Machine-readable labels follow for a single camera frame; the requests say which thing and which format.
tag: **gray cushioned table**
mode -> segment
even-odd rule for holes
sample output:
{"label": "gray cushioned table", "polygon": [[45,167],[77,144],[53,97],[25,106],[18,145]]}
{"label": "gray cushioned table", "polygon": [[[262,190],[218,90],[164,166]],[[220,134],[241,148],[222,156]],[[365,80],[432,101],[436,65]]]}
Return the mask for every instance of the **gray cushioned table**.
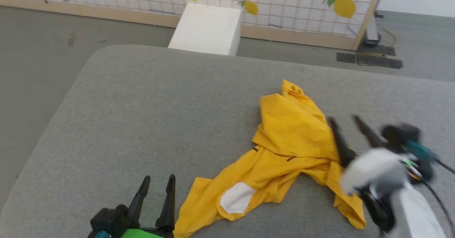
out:
{"label": "gray cushioned table", "polygon": [[[151,226],[177,177],[177,209],[195,177],[214,178],[252,147],[259,99],[283,79],[302,87],[338,119],[357,150],[367,144],[351,121],[374,128],[405,121],[455,166],[455,84],[147,46],[95,53],[34,149],[0,222],[2,238],[86,237],[102,207],[129,204],[145,175],[141,215]],[[455,214],[455,177],[437,167],[434,188]],[[435,199],[420,188],[447,232]],[[235,222],[218,221],[194,237],[377,237],[356,230],[332,207],[333,193],[301,175],[281,204],[262,204]]]}

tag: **concrete floor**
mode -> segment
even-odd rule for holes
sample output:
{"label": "concrete floor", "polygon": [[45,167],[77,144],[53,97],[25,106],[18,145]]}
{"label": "concrete floor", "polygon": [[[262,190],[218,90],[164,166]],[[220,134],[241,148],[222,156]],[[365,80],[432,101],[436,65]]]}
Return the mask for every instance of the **concrete floor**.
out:
{"label": "concrete floor", "polygon": [[[400,70],[335,60],[335,50],[249,38],[238,56],[455,81],[455,30],[381,20],[398,36]],[[87,59],[116,44],[167,47],[173,29],[0,7],[0,210]],[[382,44],[392,37],[383,33]]]}

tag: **yellow cloth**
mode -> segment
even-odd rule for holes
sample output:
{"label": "yellow cloth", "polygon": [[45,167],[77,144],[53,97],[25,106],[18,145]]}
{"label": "yellow cloth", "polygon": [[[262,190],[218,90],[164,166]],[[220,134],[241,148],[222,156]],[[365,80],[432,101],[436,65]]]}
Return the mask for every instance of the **yellow cloth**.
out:
{"label": "yellow cloth", "polygon": [[[280,203],[300,173],[328,186],[335,193],[333,206],[355,228],[365,228],[362,201],[344,194],[338,184],[343,168],[332,132],[313,101],[301,88],[284,80],[281,95],[262,97],[260,106],[262,123],[252,139],[257,146],[215,179],[195,179],[180,209],[175,237],[186,238],[222,218],[239,219],[263,202]],[[220,199],[239,182],[256,192],[243,213],[229,214]]]}

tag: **white foam block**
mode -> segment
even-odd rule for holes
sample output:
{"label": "white foam block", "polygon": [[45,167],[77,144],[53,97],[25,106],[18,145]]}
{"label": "white foam block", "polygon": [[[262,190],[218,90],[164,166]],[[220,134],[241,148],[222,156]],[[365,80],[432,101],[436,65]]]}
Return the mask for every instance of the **white foam block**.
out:
{"label": "white foam block", "polygon": [[240,42],[239,9],[188,3],[169,48],[235,56]]}

